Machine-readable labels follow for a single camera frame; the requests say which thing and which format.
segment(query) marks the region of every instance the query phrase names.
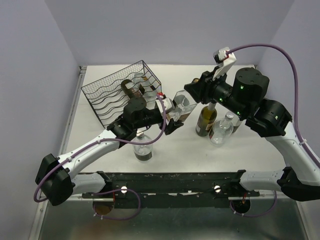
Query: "robotic arm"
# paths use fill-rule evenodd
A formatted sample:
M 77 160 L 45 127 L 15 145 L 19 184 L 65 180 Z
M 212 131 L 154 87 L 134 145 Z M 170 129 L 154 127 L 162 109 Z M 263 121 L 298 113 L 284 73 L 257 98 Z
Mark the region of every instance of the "robotic arm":
M 135 189 L 141 195 L 150 195 L 151 199 L 158 198 L 157 201 L 161 198 L 164 202 L 170 202 L 164 204 L 164 208 L 212 206 L 212 196 L 217 199 L 216 207 L 228 207 L 228 201 L 227 204 L 220 204 L 219 201 L 242 197 L 244 193 L 258 195 L 254 190 L 281 191 L 297 201 L 320 199 L 320 169 L 299 142 L 292 117 L 286 108 L 277 101 L 265 98 L 269 79 L 258 70 L 246 67 L 236 73 L 233 86 L 227 84 L 227 72 L 236 62 L 235 55 L 227 54 L 228 50 L 226 47 L 214 54 L 217 67 L 212 72 L 204 72 L 200 79 L 186 84 L 183 96 L 202 104 L 219 103 L 237 114 L 240 120 L 246 120 L 245 125 L 274 145 L 283 155 L 287 165 L 285 169 L 270 172 L 239 170 L 234 173 L 209 173 L 206 176 L 183 173 L 179 178 L 174 174 L 159 173 L 148 176 L 148 182 L 145 179 L 147 173 L 80 173 L 101 156 L 129 143 L 136 136 L 138 128 L 159 124 L 162 129 L 159 139 L 163 132 L 168 135 L 183 126 L 186 117 L 170 117 L 170 112 L 183 112 L 183 109 L 177 111 L 177 103 L 180 101 L 178 96 L 171 101 L 165 95 L 158 95 L 154 109 L 145 108 L 140 98 L 132 98 L 124 107 L 123 114 L 95 139 L 58 157 L 47 155 L 36 176 L 37 190 L 41 189 L 54 206 L 74 194 L 92 198 L 85 193 L 105 192 L 121 186 Z M 164 180 L 170 183 L 170 188 L 164 187 Z M 34 199 L 39 202 L 37 192 Z M 193 196 L 197 193 L 201 193 L 201 203 Z M 126 191 L 118 198 L 121 199 L 117 201 L 120 202 L 118 207 L 130 207 L 130 203 L 126 204 Z M 142 202 L 142 207 L 155 206 L 154 201 L 149 199 Z

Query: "metal frame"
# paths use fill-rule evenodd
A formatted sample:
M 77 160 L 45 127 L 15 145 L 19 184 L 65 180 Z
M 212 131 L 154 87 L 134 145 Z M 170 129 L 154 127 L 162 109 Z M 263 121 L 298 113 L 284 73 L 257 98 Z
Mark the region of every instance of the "metal frame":
M 62 143 L 59 149 L 59 155 L 64 154 L 66 152 L 70 133 L 71 133 L 71 127 L 75 119 L 76 109 L 77 109 L 77 105 L 80 98 L 81 86 L 84 83 L 84 79 L 87 71 L 87 66 L 80 66 L 79 68 L 80 68 L 79 77 L 78 77 L 77 85 L 75 88 L 75 93 L 72 100 L 72 106 L 71 106 L 70 114 L 67 120 L 67 125 L 64 130 Z M 38 204 L 35 212 L 35 216 L 33 219 L 30 235 L 29 235 L 29 240 L 39 239 L 42 223 L 45 218 L 47 205 L 48 205 L 48 201 L 43 201 Z

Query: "wall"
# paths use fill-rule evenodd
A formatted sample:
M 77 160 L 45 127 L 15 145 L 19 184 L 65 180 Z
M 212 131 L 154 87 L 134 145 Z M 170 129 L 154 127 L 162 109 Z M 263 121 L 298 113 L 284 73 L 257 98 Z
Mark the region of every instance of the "wall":
M 299 77 L 299 128 L 308 144 L 320 156 L 320 1 L 296 0 L 272 43 L 293 58 Z M 287 60 L 273 49 L 263 55 L 258 68 L 270 78 L 268 97 L 282 102 L 294 114 L 293 74 Z M 320 239 L 320 201 L 302 204 Z
M 79 68 L 43 0 L 2 0 L 0 33 L 0 238 L 23 240 L 35 176 L 58 152 Z
M 229 46 L 268 43 L 293 0 L 45 0 L 81 65 L 213 64 Z M 263 49 L 237 54 L 257 64 Z

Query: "bottle with black base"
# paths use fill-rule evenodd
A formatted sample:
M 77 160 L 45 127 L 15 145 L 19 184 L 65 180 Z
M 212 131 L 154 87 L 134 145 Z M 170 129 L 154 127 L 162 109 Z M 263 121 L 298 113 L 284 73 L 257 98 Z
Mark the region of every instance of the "bottle with black base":
M 202 108 L 198 122 L 195 126 L 196 134 L 198 134 L 200 137 L 207 136 L 216 118 L 216 103 L 209 103 L 208 106 Z
M 132 140 L 135 143 L 148 143 L 151 142 L 151 138 L 145 135 L 141 131 L 136 132 L 136 138 Z M 152 158 L 153 145 L 133 145 L 133 151 L 137 159 L 140 161 L 148 161 Z

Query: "dark liquid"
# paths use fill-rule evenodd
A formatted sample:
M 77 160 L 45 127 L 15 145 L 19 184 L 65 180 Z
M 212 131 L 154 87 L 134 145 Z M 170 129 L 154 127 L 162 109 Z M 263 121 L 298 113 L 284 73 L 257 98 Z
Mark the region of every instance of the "dark liquid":
M 152 152 L 148 153 L 147 155 L 138 155 L 136 153 L 134 154 L 135 154 L 135 157 L 140 161 L 148 161 L 149 159 L 152 158 Z
M 233 131 L 232 131 L 232 133 L 234 134 L 236 131 L 237 131 L 237 129 L 240 127 L 240 125 L 239 126 L 234 126 L 233 127 Z

